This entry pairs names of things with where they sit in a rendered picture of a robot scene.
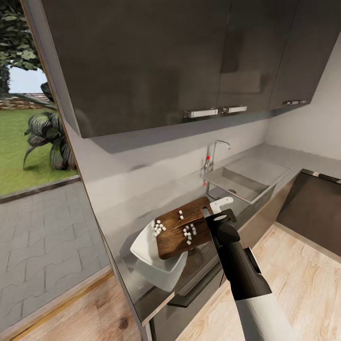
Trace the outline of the cutting board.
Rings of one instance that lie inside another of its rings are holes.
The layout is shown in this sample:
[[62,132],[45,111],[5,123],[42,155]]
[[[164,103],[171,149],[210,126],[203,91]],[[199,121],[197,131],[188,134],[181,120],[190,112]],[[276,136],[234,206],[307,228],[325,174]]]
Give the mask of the cutting board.
[[[153,221],[155,226],[162,225],[156,234],[160,259],[166,260],[212,240],[210,229],[202,213],[202,210],[208,209],[210,215],[214,215],[210,203],[208,197],[201,197]],[[194,225],[196,235],[191,224]],[[189,235],[185,236],[184,229],[187,229],[187,233],[191,233],[192,240],[188,239]],[[189,245],[187,241],[191,244]]]

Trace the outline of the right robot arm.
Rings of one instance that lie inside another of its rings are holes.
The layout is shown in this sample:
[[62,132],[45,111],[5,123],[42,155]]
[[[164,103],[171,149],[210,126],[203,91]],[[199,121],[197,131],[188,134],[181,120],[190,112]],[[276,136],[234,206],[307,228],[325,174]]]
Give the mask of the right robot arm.
[[210,203],[214,215],[205,219],[223,273],[231,283],[245,341],[300,341],[262,276],[251,248],[244,249],[239,242],[232,209],[220,210],[232,202],[232,197],[225,197]]

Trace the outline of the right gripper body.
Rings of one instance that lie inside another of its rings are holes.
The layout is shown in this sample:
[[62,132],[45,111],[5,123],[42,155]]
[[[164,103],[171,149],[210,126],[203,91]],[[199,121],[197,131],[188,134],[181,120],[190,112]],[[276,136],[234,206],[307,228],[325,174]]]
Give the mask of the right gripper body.
[[220,216],[220,215],[228,215],[228,216],[232,219],[233,223],[237,222],[237,220],[236,220],[236,218],[235,218],[235,215],[234,215],[232,209],[227,209],[227,210],[225,210],[225,211],[222,211],[221,213],[218,213],[218,214],[216,214],[216,215],[211,215],[211,216],[208,216],[208,217],[205,218],[205,219],[206,219],[206,222],[207,222],[207,225],[208,225],[209,228],[210,228],[211,226],[213,226],[213,223],[214,223],[213,220],[214,220],[214,218],[217,217],[217,216]]

